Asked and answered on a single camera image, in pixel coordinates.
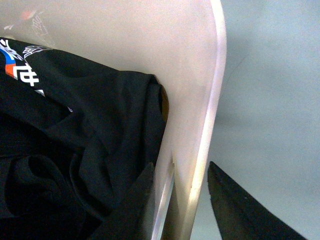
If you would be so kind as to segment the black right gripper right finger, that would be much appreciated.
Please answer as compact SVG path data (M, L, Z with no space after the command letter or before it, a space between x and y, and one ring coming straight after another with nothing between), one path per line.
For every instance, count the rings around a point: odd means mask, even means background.
M211 206L223 240L304 240L214 162L207 171Z

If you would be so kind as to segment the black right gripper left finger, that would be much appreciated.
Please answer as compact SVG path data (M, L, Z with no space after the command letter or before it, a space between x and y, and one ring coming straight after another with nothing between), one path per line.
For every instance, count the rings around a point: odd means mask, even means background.
M120 205L88 237L89 240L135 240L153 192L155 167L149 162Z

